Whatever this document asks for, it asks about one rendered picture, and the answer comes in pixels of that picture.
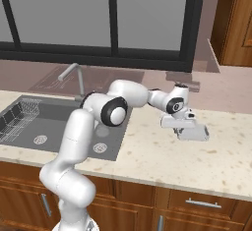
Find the wooden drawer front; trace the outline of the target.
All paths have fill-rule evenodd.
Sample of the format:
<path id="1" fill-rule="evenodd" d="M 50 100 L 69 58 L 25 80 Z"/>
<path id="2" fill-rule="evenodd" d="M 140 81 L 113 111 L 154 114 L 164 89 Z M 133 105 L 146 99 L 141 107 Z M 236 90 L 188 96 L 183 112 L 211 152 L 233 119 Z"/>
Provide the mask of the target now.
<path id="1" fill-rule="evenodd" d="M 203 207 L 186 203 L 185 200 L 188 200 L 189 198 L 191 198 L 193 201 L 210 203 L 217 202 L 219 205 L 221 205 L 221 208 Z M 236 200 L 233 199 L 227 199 L 213 195 L 199 194 L 194 192 L 172 190 L 169 196 L 168 208 L 170 210 L 178 212 L 230 220 L 235 204 Z"/>

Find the tall wooden cabinet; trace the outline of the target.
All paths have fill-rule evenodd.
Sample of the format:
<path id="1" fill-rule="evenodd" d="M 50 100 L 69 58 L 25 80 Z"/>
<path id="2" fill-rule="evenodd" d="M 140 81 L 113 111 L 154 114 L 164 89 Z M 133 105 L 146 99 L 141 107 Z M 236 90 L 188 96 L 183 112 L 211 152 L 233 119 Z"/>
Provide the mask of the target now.
<path id="1" fill-rule="evenodd" d="M 220 65 L 252 67 L 252 0 L 219 0 L 211 45 Z"/>

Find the pale grey tupperware box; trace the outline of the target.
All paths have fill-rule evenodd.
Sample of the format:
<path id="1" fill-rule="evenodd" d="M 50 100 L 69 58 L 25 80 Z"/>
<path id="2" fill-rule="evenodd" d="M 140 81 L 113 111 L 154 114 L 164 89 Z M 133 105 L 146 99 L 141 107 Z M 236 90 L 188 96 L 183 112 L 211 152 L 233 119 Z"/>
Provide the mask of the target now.
<path id="1" fill-rule="evenodd" d="M 210 137 L 209 131 L 205 125 L 199 124 L 195 128 L 183 128 L 183 132 L 177 135 L 181 141 L 207 141 Z"/>

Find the black framed window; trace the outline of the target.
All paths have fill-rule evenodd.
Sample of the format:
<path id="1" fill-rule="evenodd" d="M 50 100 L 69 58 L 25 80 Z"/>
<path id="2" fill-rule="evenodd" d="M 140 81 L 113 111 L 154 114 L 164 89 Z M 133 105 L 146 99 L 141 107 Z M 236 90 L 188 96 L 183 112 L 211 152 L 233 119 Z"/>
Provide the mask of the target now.
<path id="1" fill-rule="evenodd" d="M 0 0 L 0 59 L 193 69 L 203 0 Z"/>

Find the grey metal tap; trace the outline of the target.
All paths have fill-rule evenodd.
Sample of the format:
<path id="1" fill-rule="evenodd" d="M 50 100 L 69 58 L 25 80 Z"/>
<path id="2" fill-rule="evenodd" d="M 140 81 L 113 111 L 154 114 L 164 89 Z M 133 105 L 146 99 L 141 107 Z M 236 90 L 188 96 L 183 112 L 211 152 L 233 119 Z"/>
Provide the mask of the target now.
<path id="1" fill-rule="evenodd" d="M 83 82 L 83 72 L 82 68 L 78 63 L 71 64 L 63 73 L 58 76 L 58 81 L 63 82 L 63 80 L 73 71 L 77 70 L 78 80 L 79 80 L 79 87 L 80 87 L 80 94 L 75 96 L 76 101 L 82 101 L 85 97 L 85 88 Z"/>

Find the grey double basin sink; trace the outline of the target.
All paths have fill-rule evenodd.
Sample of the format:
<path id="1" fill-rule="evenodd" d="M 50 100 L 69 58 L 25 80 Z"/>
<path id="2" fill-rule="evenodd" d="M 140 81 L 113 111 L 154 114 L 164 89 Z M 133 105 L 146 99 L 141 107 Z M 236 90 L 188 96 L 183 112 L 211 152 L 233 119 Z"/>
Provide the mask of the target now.
<path id="1" fill-rule="evenodd" d="M 21 95 L 1 111 L 0 116 L 22 98 L 40 99 L 41 103 L 38 105 L 39 115 L 13 142 L 0 144 L 58 152 L 68 118 L 71 112 L 80 106 L 80 103 L 75 100 Z M 132 110 L 129 109 L 122 125 L 116 128 L 109 128 L 109 135 L 106 138 L 99 138 L 94 131 L 89 157 L 110 161 L 116 160 L 131 112 Z"/>

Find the wooden cupboard door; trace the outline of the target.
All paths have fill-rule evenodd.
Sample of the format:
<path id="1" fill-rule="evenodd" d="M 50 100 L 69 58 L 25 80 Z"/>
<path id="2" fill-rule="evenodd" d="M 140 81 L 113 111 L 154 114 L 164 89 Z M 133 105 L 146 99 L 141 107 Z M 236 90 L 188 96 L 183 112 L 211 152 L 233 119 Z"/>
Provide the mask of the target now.
<path id="1" fill-rule="evenodd" d="M 154 209 L 140 204 L 95 198 L 88 206 L 100 231 L 152 231 Z"/>
<path id="2" fill-rule="evenodd" d="M 163 231 L 252 231 L 252 219 L 238 223 L 169 210 L 155 211 L 152 231 L 157 231 L 160 215 L 163 216 Z"/>
<path id="3" fill-rule="evenodd" d="M 41 194 L 46 194 L 49 217 Z M 4 225 L 25 231 L 51 231 L 60 220 L 56 198 L 40 185 L 0 178 L 0 220 Z"/>

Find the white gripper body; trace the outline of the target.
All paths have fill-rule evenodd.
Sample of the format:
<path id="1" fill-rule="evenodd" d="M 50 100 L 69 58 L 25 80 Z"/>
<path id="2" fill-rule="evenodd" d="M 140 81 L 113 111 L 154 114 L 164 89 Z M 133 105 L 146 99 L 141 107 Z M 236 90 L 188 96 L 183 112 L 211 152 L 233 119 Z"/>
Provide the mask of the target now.
<path id="1" fill-rule="evenodd" d="M 160 118 L 160 125 L 163 128 L 191 129 L 196 127 L 196 120 L 189 117 L 174 118 L 169 114 L 163 114 Z"/>

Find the clear glass cup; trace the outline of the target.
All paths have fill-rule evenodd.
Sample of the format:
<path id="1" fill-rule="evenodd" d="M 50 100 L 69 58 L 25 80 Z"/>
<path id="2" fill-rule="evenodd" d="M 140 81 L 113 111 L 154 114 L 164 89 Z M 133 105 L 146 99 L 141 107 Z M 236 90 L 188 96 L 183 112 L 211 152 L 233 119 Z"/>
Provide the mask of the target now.
<path id="1" fill-rule="evenodd" d="M 107 126 L 98 124 L 95 128 L 95 134 L 99 138 L 106 138 L 109 135 L 109 128 Z"/>

